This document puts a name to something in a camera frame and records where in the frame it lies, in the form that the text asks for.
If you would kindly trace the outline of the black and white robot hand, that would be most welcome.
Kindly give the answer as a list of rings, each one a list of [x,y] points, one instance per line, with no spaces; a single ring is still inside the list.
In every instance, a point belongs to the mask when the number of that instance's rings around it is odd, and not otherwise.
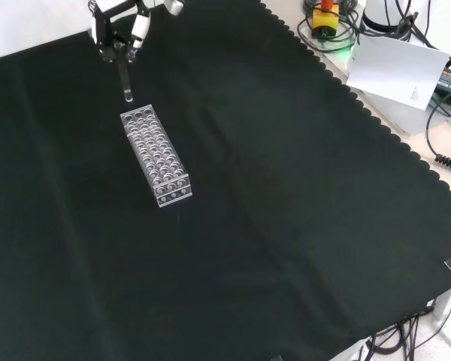
[[[92,15],[90,34],[102,59],[106,62],[115,60],[115,44],[119,42],[125,45],[126,59],[134,62],[149,32],[150,10],[160,6],[176,17],[183,10],[185,1],[88,1],[88,8]],[[136,8],[137,11],[130,39],[126,40],[113,30],[111,19],[132,8]]]

